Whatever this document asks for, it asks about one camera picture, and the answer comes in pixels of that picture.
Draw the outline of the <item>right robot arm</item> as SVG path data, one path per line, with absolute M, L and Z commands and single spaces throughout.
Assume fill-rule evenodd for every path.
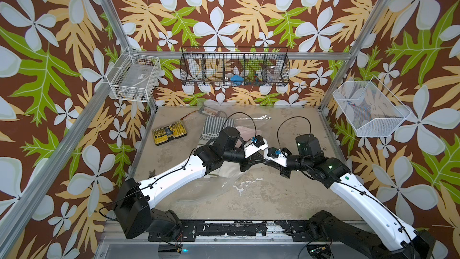
M 313 135 L 296 138 L 298 155 L 286 148 L 264 150 L 266 165 L 284 177 L 300 171 L 342 198 L 371 228 L 363 231 L 331 213 L 320 211 L 309 219 L 310 237 L 341 242 L 371 259 L 430 259 L 436 240 L 426 230 L 417 231 L 366 189 L 346 164 L 327 158 Z

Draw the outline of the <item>clear plastic vacuum bag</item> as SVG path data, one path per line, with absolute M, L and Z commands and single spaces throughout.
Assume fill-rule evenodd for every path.
M 250 142 L 254 134 L 276 142 L 276 127 L 282 117 L 290 114 L 283 109 L 252 106 L 236 109 L 236 115 L 226 119 L 220 116 L 201 115 L 195 112 L 185 118 L 189 137 L 198 146 L 213 145 L 223 125 L 232 126 L 240 133 L 225 138 L 224 148 L 218 154 L 222 165 L 183 188 L 176 207 L 185 219 L 279 219 L 283 214 L 280 180 L 276 170 L 264 165 L 262 156 L 254 153 L 244 156 L 243 141 Z

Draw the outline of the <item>pink towel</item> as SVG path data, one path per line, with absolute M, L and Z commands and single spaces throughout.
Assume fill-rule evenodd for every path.
M 238 126 L 237 130 L 244 141 L 249 141 L 256 136 L 256 131 L 253 128 Z

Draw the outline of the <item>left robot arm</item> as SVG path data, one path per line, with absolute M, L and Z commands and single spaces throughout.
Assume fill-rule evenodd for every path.
M 240 147 L 238 129 L 225 127 L 210 143 L 194 149 L 184 162 L 160 175 L 136 182 L 126 180 L 118 193 L 114 213 L 127 239 L 143 233 L 157 235 L 163 240 L 178 238 L 183 224 L 171 210 L 156 209 L 159 202 L 182 186 L 219 169 L 224 162 L 248 166 L 268 143 L 256 135 Z

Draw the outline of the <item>green white striped towel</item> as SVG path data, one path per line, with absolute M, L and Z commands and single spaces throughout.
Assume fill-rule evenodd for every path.
M 200 136 L 199 145 L 205 145 L 209 140 L 216 139 L 225 121 L 226 117 L 207 116 Z

